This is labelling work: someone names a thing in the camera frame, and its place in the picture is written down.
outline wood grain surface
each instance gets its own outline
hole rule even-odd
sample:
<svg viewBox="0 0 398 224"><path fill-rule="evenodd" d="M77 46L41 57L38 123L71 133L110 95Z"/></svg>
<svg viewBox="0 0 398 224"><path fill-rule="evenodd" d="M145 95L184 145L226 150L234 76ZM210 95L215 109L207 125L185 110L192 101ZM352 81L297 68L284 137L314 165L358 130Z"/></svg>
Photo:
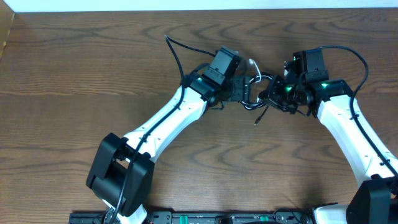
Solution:
<svg viewBox="0 0 398 224"><path fill-rule="evenodd" d="M104 210L85 185L98 144L158 111L180 77L165 41L221 45L281 74L292 54L319 45L356 49L370 77L359 105L398 154L397 9L17 14L0 64L0 223L66 223ZM186 72L207 55L176 47ZM331 78L353 88L361 62L325 50ZM256 87L260 90L266 82ZM261 211L348 203L353 172L319 120L228 103L185 129L156 163L147 204L175 210Z"/></svg>

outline white background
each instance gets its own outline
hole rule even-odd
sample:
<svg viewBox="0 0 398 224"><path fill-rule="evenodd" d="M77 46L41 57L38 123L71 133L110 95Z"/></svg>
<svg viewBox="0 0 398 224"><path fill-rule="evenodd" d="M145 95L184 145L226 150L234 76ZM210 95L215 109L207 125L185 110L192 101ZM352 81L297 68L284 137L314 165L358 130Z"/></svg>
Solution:
<svg viewBox="0 0 398 224"><path fill-rule="evenodd" d="M14 12L398 7L398 0L4 0Z"/></svg>

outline white arm segment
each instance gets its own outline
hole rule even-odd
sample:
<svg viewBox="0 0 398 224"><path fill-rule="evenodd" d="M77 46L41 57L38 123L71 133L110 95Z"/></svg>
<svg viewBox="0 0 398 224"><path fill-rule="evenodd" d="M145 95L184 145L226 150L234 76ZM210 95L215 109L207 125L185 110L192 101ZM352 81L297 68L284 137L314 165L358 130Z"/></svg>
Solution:
<svg viewBox="0 0 398 224"><path fill-rule="evenodd" d="M155 125L158 120L162 119L173 107L178 103L181 97L180 87L174 94L173 98L160 109L151 119L134 131L127 133L124 137L128 138L127 144L135 149L141 137ZM177 137L180 132L189 124L199 119L205 112L207 102L201 99L201 95L191 88L185 89L184 99L180 105L180 109L175 110L166 120L164 120L154 131L148 136L147 141L141 146L139 152L141 154L148 152L152 162L156 162L163 150ZM131 216L124 217L118 214L121 224L138 224L142 223L147 216L147 212L141 205Z"/></svg>
<svg viewBox="0 0 398 224"><path fill-rule="evenodd" d="M358 187L365 180L370 180L373 174L381 177L394 176L391 171L381 165L381 160L374 152L361 131L358 129L349 109L349 96L331 97L330 101L322 101L318 110L318 119L325 125L335 137L338 145L350 164ZM370 127L361 113L357 101L354 100L355 113L359 115L358 120L362 127L372 139L373 143L381 151L395 170L398 170L398 160L381 142L377 134ZM316 208L314 216L318 224L346 224L347 205L328 205Z"/></svg>

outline robotic arm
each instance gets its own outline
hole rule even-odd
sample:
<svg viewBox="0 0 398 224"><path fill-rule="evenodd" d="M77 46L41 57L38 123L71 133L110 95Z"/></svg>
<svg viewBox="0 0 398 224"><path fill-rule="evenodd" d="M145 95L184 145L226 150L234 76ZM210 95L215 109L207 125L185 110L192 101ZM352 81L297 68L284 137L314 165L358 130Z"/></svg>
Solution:
<svg viewBox="0 0 398 224"><path fill-rule="evenodd" d="M353 98L358 90L353 92L344 80L329 80L321 49L294 53L294 60L285 63L285 77L261 73L249 78L246 72L237 75L241 62L237 52L222 47L210 65L202 64L183 78L176 94L150 120L123 138L113 133L106 136L99 145L86 185L114 208L122 224L142 223L147 216L142 204L150 191L154 164L163 150L208 108L219 102L238 101L247 110L266 105L290 114L312 114L342 148L359 190L350 205L314 208L313 223L387 224L391 210L397 210L390 195L397 193L398 160L361 114ZM258 102L252 103L251 84L262 77L269 80L268 87L258 95ZM299 111L299 106L307 106L308 112ZM118 163L122 160L129 161L128 168Z"/></svg>

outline brown tabletop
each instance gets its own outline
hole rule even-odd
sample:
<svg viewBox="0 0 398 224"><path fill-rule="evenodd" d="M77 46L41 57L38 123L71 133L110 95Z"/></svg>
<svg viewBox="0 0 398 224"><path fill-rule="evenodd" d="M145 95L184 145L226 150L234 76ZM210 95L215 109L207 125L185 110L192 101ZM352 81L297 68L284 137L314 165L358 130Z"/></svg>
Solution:
<svg viewBox="0 0 398 224"><path fill-rule="evenodd" d="M292 54L347 45L368 61L359 105L398 154L397 9L17 14L0 63L0 223L66 223L104 210L85 185L98 144L163 107L180 77L164 34L214 51L221 45L282 74ZM175 47L186 72L207 55ZM324 50L331 78L352 88L363 65ZM264 88L266 82L257 86ZM314 118L237 103L210 110L156 163L148 205L174 210L273 210L349 203L357 185L341 149Z"/></svg>

